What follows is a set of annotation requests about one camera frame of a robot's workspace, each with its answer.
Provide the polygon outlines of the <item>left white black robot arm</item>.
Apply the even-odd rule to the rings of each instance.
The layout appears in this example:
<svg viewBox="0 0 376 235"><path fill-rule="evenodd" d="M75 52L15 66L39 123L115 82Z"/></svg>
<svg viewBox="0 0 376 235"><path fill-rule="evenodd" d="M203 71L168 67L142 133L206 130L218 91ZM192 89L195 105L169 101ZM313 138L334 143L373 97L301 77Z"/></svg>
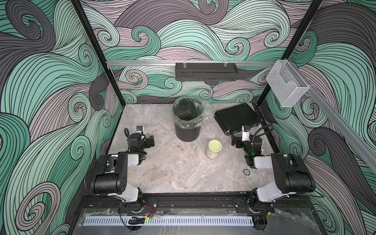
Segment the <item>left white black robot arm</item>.
<svg viewBox="0 0 376 235"><path fill-rule="evenodd" d="M142 203L142 191L128 183L128 169L140 165L146 148L155 146L154 136L143 133L127 135L129 150L99 157L90 183L94 195L115 197L122 203Z"/></svg>

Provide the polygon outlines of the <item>glass oatmeal jar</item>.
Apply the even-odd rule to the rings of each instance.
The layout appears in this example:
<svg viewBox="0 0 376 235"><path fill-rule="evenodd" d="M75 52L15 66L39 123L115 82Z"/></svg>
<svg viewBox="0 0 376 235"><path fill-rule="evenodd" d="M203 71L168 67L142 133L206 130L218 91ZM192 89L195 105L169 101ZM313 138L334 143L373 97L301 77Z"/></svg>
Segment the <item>glass oatmeal jar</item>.
<svg viewBox="0 0 376 235"><path fill-rule="evenodd" d="M218 140L211 140L208 143L206 156L209 159L216 159L222 151L222 144Z"/></svg>

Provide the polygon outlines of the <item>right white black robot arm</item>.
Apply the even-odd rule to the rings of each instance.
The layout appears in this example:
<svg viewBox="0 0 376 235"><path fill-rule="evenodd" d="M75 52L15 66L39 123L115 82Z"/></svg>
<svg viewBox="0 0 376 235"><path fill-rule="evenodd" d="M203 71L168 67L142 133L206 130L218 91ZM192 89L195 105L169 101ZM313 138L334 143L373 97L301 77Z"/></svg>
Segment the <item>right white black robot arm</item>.
<svg viewBox="0 0 376 235"><path fill-rule="evenodd" d="M315 191L315 181L300 156L281 153L262 155L262 139L254 135L249 135L246 140L232 135L231 145L244 150L249 167L273 171L272 182L253 190L254 203L272 203L290 195Z"/></svg>

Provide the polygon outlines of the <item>light green jar lid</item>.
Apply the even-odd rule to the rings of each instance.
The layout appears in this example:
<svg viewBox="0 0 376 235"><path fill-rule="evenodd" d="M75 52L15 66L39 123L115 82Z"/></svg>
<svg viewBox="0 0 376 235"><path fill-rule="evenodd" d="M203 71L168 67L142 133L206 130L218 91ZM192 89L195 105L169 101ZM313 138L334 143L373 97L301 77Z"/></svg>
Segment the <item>light green jar lid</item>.
<svg viewBox="0 0 376 235"><path fill-rule="evenodd" d="M208 150L212 153L220 153L222 150L222 143L218 140L211 140L208 144Z"/></svg>

